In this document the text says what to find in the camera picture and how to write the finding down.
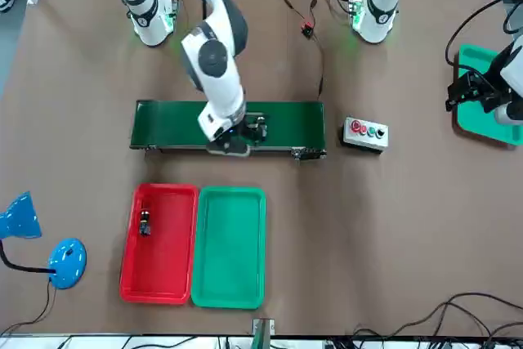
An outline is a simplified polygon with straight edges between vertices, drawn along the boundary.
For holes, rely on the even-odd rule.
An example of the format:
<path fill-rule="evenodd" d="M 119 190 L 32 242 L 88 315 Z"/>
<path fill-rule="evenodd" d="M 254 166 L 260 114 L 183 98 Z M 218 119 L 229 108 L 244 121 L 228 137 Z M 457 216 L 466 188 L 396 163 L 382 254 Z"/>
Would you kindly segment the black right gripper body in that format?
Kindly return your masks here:
<path fill-rule="evenodd" d="M 242 141 L 245 141 L 249 145 L 250 144 L 248 140 L 244 138 L 244 120 L 241 120 L 238 124 L 234 125 L 229 130 L 225 131 L 220 135 L 220 139 L 222 141 L 231 141 L 233 139 L 240 139 Z"/>

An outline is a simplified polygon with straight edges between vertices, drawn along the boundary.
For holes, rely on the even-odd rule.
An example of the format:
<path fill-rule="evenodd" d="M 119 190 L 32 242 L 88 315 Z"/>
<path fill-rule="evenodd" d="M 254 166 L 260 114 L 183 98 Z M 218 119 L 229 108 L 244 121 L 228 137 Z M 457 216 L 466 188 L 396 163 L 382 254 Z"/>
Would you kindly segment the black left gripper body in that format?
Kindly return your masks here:
<path fill-rule="evenodd" d="M 490 83 L 487 95 L 481 100 L 485 113 L 492 112 L 512 99 L 512 90 L 501 76 L 501 70 L 512 61 L 512 49 L 503 49 L 490 63 L 485 79 Z"/>

